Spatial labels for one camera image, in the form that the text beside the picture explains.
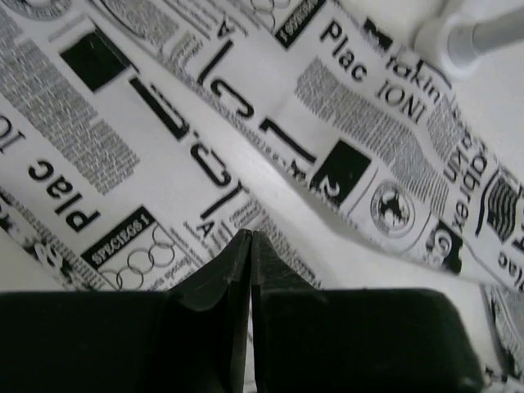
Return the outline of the white metal clothes rack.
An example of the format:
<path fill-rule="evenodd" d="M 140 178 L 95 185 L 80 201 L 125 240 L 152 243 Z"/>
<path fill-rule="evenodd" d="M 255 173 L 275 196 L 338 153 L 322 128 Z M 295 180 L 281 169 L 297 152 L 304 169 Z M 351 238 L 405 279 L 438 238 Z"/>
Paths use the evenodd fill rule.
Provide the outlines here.
<path fill-rule="evenodd" d="M 523 7 L 483 19 L 487 1 L 447 1 L 420 26 L 413 50 L 452 82 L 473 75 L 481 59 L 523 42 Z"/>

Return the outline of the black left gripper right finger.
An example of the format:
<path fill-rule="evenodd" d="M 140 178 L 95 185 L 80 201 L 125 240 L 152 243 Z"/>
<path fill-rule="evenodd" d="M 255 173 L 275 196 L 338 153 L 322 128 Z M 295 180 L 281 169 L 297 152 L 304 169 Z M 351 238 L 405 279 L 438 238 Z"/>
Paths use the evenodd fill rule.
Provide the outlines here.
<path fill-rule="evenodd" d="M 459 312 L 423 288 L 321 290 L 251 243 L 260 392 L 480 392 L 483 372 Z"/>

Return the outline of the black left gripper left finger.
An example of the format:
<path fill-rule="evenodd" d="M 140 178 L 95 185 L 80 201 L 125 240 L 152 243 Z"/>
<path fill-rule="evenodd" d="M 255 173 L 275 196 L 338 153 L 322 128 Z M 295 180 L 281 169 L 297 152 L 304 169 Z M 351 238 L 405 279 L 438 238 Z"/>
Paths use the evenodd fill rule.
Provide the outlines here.
<path fill-rule="evenodd" d="M 241 391 L 250 243 L 168 291 L 2 294 L 2 391 Z"/>

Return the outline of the newspaper print trousers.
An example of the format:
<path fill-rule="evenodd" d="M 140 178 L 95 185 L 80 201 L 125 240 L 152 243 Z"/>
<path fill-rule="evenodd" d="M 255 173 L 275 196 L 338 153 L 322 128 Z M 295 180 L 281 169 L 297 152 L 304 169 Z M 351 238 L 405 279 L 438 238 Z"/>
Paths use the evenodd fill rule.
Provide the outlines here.
<path fill-rule="evenodd" d="M 481 284 L 523 388 L 523 185 L 449 82 L 337 1 L 4 1 L 1 228 L 63 288 L 168 290 L 242 229 L 324 289 L 203 119 L 393 257 Z"/>

